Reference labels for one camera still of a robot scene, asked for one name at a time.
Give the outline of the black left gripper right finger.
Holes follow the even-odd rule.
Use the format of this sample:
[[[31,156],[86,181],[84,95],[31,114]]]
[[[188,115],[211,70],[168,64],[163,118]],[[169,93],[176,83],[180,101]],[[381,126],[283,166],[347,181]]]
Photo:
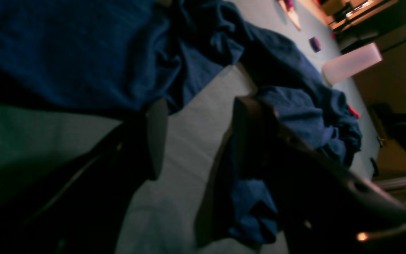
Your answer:
[[[406,205],[309,148],[272,106],[237,97],[235,167],[264,180],[291,254],[406,254]]]

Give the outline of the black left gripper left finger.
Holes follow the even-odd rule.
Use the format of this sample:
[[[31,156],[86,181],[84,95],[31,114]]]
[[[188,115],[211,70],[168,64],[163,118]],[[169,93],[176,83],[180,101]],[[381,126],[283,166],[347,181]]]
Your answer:
[[[156,100],[0,205],[0,254],[113,254],[133,195],[160,176],[168,114]]]

